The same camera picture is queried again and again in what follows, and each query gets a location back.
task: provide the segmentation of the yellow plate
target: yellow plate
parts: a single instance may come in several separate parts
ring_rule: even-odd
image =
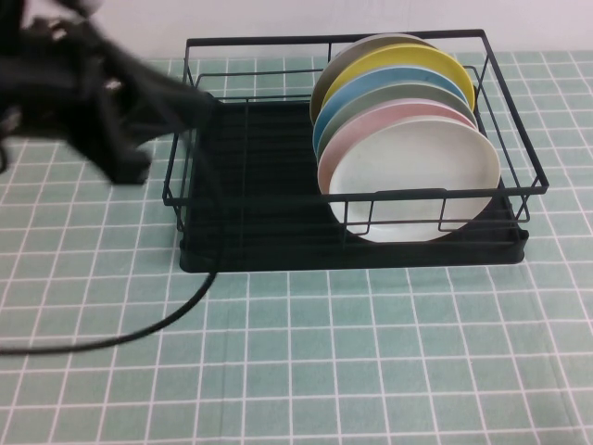
[[[327,90],[322,107],[341,86],[362,73],[398,64],[420,65],[443,74],[459,86],[473,109],[475,94],[472,79],[465,68],[449,54],[420,44],[392,44],[376,49],[355,60],[337,76],[332,86]]]

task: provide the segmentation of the gray plate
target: gray plate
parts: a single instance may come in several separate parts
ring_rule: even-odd
[[[429,99],[434,100],[435,102],[440,102],[441,104],[447,105],[461,113],[477,127],[475,116],[467,104],[445,88],[425,82],[392,83],[390,85],[379,87],[376,90],[372,90],[365,95],[360,95],[356,99],[345,104],[337,113],[335,113],[323,130],[319,147],[317,149],[317,161],[319,162],[319,159],[322,158],[323,150],[330,142],[335,132],[337,132],[347,121],[365,109],[379,105],[387,100],[395,99]]]
[[[396,44],[417,44],[432,46],[423,39],[407,34],[375,34],[366,39],[358,40],[350,46],[344,48],[337,56],[335,56],[330,63],[323,70],[321,77],[315,83],[313,94],[311,95],[311,103],[309,106],[309,115],[311,122],[315,123],[317,116],[322,110],[323,99],[325,94],[337,76],[355,60],[358,60],[370,51],[387,45]]]

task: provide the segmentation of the pink plate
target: pink plate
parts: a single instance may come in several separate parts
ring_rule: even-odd
[[[427,99],[396,99],[369,108],[347,121],[330,140],[317,170],[317,182],[324,195],[329,194],[335,169],[346,153],[367,136],[397,121],[418,116],[440,116],[464,123],[475,130],[473,123],[453,108]]]

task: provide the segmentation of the tiled surface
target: tiled surface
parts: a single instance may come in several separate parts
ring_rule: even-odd
[[[591,443],[593,52],[499,61],[552,183],[532,203],[526,262],[226,274],[182,321],[143,341],[0,359],[0,442]],[[173,75],[183,66],[155,64]],[[203,60],[199,69],[311,64],[322,60]],[[207,87],[303,93],[313,79],[210,78]],[[491,77],[485,89],[528,180]],[[201,277],[180,271],[173,212],[160,199],[170,143],[146,147],[156,159],[147,186],[112,189],[62,146],[14,144],[0,176],[4,344],[129,332],[194,292]]]

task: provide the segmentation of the blue plate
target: blue plate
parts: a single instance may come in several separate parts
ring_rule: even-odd
[[[358,96],[364,95],[376,88],[391,83],[406,82],[426,82],[440,86],[458,96],[469,106],[467,97],[465,97],[459,86],[436,71],[415,65],[393,65],[367,71],[337,90],[327,101],[325,107],[322,108],[322,112],[319,114],[313,127],[313,149],[315,150],[315,154],[317,155],[319,142],[325,126],[341,107]]]

